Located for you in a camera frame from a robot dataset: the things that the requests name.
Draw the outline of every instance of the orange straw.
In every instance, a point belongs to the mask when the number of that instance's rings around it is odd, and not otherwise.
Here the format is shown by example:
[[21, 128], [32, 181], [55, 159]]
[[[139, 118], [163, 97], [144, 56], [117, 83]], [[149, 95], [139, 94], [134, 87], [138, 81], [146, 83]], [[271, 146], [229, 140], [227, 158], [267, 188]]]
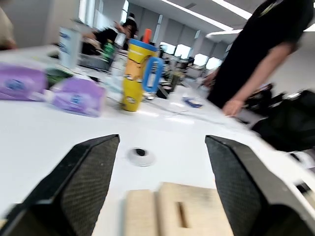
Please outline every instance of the orange straw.
[[144, 33], [144, 36], [143, 36], [143, 42], [144, 43], [149, 43], [150, 42], [151, 34], [152, 34], [152, 30], [146, 29], [146, 31]]

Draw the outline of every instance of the blue cup handle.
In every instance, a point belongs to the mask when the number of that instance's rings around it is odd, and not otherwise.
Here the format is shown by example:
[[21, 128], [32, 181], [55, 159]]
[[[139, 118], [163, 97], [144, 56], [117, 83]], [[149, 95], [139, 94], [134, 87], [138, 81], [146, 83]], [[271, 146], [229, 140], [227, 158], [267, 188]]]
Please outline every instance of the blue cup handle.
[[[148, 81], [149, 81], [149, 76], [153, 67], [153, 62], [158, 63], [158, 68], [156, 72], [156, 78], [154, 80], [153, 86], [148, 87]], [[147, 62], [147, 67], [143, 75], [143, 80], [142, 80], [142, 88], [146, 92], [156, 92], [158, 90], [158, 83], [159, 79], [161, 78], [162, 71], [163, 71], [163, 66], [164, 66], [164, 61], [161, 58], [155, 58], [151, 57], [149, 61]]]

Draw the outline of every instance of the purple wet wipes pack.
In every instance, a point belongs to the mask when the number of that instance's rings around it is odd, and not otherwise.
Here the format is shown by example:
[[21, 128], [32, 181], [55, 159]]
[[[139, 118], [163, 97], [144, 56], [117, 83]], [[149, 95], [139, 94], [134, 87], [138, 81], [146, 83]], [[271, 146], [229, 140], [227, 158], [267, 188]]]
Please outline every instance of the purple wet wipes pack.
[[43, 71], [0, 65], [0, 100], [44, 101], [47, 78]]
[[68, 78], [52, 88], [52, 92], [52, 104], [56, 107], [91, 117], [101, 115], [105, 89], [94, 81]]

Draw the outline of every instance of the yellow tumbler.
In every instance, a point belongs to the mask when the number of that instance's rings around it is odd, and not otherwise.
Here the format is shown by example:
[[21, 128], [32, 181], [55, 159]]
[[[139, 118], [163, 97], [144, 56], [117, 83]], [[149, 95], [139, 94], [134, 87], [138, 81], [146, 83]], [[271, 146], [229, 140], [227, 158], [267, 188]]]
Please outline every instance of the yellow tumbler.
[[[156, 92], [159, 79], [163, 70], [163, 60], [154, 57], [156, 47], [135, 39], [129, 42], [128, 60], [123, 81], [122, 108], [126, 111], [135, 112], [142, 101], [144, 91]], [[153, 63], [157, 62], [156, 78], [152, 87], [148, 87], [148, 80]]]

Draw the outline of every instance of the white table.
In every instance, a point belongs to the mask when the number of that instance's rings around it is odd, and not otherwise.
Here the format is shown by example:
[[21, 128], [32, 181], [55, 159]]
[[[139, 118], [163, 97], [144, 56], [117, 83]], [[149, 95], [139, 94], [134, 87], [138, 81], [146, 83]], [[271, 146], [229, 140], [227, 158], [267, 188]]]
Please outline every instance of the white table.
[[[44, 69], [56, 63], [46, 57], [53, 50], [56, 48], [46, 46], [3, 53], [0, 62]], [[93, 75], [104, 79], [101, 73], [94, 72]], [[93, 234], [117, 236], [122, 230], [122, 205], [128, 190], [157, 190], [164, 181], [215, 188], [204, 141], [206, 135], [216, 135], [250, 146], [315, 216], [315, 210], [294, 186], [303, 180], [315, 190], [311, 172], [303, 170], [287, 155], [273, 150], [212, 104], [205, 101], [201, 110], [186, 107], [181, 102], [186, 92], [194, 93], [190, 88], [177, 87], [169, 100], [143, 103], [133, 115], [115, 109], [109, 99], [109, 106], [100, 118], [68, 114], [45, 103], [0, 101], [0, 212], [10, 204], [22, 202], [75, 144], [119, 134], [121, 142], [108, 195]], [[174, 114], [158, 106], [173, 112], [188, 112]], [[153, 152], [156, 163], [150, 167], [132, 165], [126, 159], [126, 153], [134, 147]]]

